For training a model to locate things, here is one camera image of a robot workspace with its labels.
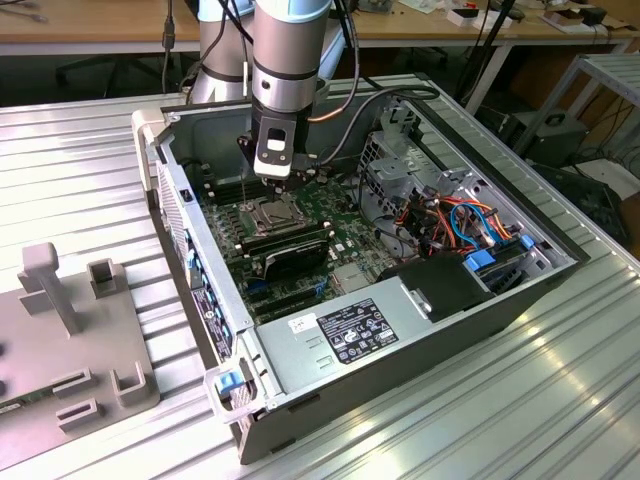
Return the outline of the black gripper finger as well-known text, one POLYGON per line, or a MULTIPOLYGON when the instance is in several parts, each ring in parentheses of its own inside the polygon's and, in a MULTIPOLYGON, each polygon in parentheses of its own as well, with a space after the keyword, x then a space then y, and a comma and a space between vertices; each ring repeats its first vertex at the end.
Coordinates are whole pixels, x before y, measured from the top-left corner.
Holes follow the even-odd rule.
POLYGON ((266 198, 280 199, 316 180, 320 174, 320 161, 315 154, 293 153, 292 157, 275 154, 267 164, 266 198))
POLYGON ((246 132, 242 135, 239 135, 236 139, 236 143, 240 148, 248 165, 253 166, 256 154, 256 143, 252 138, 252 134, 250 132, 246 132))

